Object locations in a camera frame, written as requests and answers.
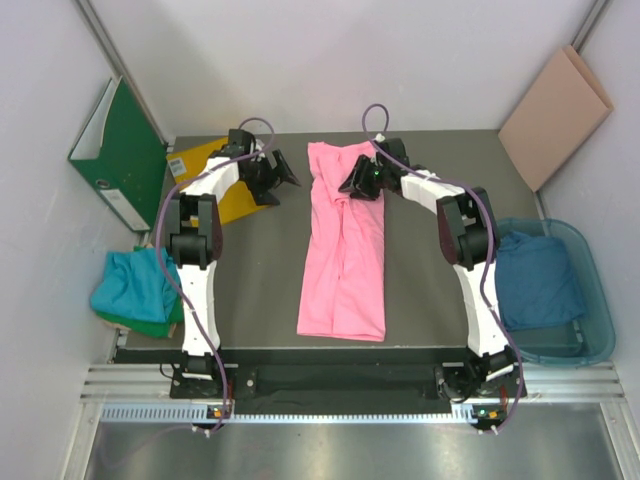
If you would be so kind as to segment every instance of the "green binder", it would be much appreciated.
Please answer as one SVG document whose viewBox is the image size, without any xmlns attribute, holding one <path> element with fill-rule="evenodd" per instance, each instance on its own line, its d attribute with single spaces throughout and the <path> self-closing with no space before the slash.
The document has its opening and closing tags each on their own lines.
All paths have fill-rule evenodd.
<svg viewBox="0 0 640 480">
<path fill-rule="evenodd" d="M 69 161 L 135 232 L 156 220 L 167 167 L 162 141 L 125 81 L 104 91 Z"/>
</svg>

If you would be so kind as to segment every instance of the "binder label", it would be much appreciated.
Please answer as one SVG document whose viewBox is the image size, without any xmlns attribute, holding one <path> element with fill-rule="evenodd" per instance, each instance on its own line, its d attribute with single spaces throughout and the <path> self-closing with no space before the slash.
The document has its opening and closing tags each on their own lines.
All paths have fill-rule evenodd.
<svg viewBox="0 0 640 480">
<path fill-rule="evenodd" d="M 180 157 L 169 160 L 169 168 L 171 169 L 171 175 L 173 175 L 173 178 L 187 173 L 187 167 L 185 167 L 184 161 L 182 161 L 182 158 Z"/>
<path fill-rule="evenodd" d="M 129 200 L 122 194 L 117 188 L 111 190 L 98 190 L 102 198 L 111 205 L 120 217 L 129 225 L 131 230 L 151 230 L 147 222 L 140 216 L 140 214 L 133 208 L 133 205 L 129 203 Z"/>
</svg>

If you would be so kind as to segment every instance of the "translucent blue bin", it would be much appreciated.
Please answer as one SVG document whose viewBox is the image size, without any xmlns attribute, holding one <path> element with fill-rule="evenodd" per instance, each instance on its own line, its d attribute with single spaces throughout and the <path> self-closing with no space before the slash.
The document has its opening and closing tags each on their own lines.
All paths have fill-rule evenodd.
<svg viewBox="0 0 640 480">
<path fill-rule="evenodd" d="M 592 365 L 607 360 L 615 348 L 616 335 L 589 245 L 580 232 L 559 220 L 517 218 L 500 220 L 498 231 L 501 237 L 517 231 L 561 239 L 567 246 L 587 306 L 587 314 L 572 323 L 512 332 L 522 357 L 529 362 L 557 367 Z"/>
</svg>

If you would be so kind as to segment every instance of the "teal cloth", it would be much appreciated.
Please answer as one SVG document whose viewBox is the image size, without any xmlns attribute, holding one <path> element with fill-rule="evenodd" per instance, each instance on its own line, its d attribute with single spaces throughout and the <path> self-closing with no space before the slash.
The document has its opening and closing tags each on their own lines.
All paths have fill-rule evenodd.
<svg viewBox="0 0 640 480">
<path fill-rule="evenodd" d="M 564 325 L 586 313 L 564 242 L 511 232 L 496 261 L 496 293 L 509 331 Z"/>
<path fill-rule="evenodd" d="M 178 269 L 164 248 L 162 259 L 180 285 Z M 155 249 L 109 252 L 102 283 L 91 295 L 91 308 L 120 317 L 164 323 L 169 319 L 177 296 L 162 274 Z"/>
</svg>

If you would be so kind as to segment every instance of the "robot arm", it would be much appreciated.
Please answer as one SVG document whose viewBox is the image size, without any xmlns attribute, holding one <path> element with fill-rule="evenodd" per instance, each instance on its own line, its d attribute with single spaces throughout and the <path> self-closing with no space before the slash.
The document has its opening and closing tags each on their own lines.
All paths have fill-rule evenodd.
<svg viewBox="0 0 640 480">
<path fill-rule="evenodd" d="M 385 152 L 409 167 L 404 144 L 400 139 L 385 140 L 378 136 L 376 143 Z M 509 343 L 496 325 L 493 312 L 498 314 L 495 290 L 495 262 L 489 265 L 485 281 L 485 294 L 491 307 L 481 296 L 480 281 L 487 254 L 487 232 L 495 222 L 487 193 L 481 188 L 474 192 L 480 197 L 491 217 L 485 224 L 475 201 L 462 188 L 430 181 L 435 174 L 420 166 L 412 167 L 426 178 L 408 175 L 406 170 L 389 162 L 383 155 L 374 158 L 361 156 L 340 187 L 352 198 L 373 200 L 381 189 L 415 201 L 436 214 L 440 247 L 445 259 L 453 266 L 460 284 L 467 313 L 469 359 L 465 365 L 468 383 L 478 388 L 514 371 L 515 356 Z"/>
<path fill-rule="evenodd" d="M 211 154 L 202 173 L 247 155 L 261 147 L 255 137 L 244 130 L 230 130 L 229 142 Z M 215 348 L 220 347 L 216 328 L 213 282 L 218 258 L 222 253 L 222 228 L 218 202 L 237 181 L 244 181 L 257 205 L 278 205 L 270 190 L 282 182 L 300 185 L 282 154 L 273 152 L 272 167 L 265 153 L 211 171 L 190 184 L 171 199 L 167 210 L 165 245 L 178 267 L 182 289 L 191 300 L 207 335 Z M 197 226 L 192 220 L 196 218 Z M 185 336 L 182 350 L 190 365 L 183 377 L 212 379 L 211 348 L 198 329 L 193 312 L 184 305 Z"/>
</svg>

